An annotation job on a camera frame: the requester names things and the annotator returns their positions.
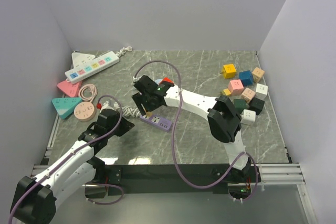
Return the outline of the purple power strip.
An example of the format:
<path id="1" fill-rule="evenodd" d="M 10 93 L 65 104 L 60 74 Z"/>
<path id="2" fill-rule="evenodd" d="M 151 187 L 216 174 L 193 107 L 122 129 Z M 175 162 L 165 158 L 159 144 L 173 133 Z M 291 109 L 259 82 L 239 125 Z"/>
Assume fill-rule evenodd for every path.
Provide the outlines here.
<path id="1" fill-rule="evenodd" d="M 157 115 L 141 115 L 140 120 L 165 132 L 168 132 L 172 127 L 172 122 L 170 120 Z"/>

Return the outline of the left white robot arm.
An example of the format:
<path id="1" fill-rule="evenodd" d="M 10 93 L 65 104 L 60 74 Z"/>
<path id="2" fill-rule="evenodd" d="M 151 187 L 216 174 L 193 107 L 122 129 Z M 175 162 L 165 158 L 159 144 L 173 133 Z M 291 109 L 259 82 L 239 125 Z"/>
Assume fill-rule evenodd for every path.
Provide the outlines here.
<path id="1" fill-rule="evenodd" d="M 58 161 L 35 177 L 25 176 L 18 182 L 8 222 L 16 218 L 23 223 L 50 223 L 57 208 L 85 184 L 107 192 L 110 175 L 96 154 L 111 137 L 121 137 L 133 127 L 122 113 L 111 108 L 101 110 L 97 120 Z"/>

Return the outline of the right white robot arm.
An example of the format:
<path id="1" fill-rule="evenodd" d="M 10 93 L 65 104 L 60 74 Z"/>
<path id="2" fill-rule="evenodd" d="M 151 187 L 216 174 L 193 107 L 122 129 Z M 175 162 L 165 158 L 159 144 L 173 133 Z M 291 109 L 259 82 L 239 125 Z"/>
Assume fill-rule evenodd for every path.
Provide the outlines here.
<path id="1" fill-rule="evenodd" d="M 249 175 L 251 161 L 245 154 L 241 116 L 230 98 L 200 95 L 184 90 L 170 80 L 157 84 L 146 75 L 135 81 L 134 87 L 138 93 L 132 99 L 142 115 L 167 106 L 181 108 L 207 120 L 212 136 L 224 144 L 232 165 L 224 181 L 237 184 Z"/>

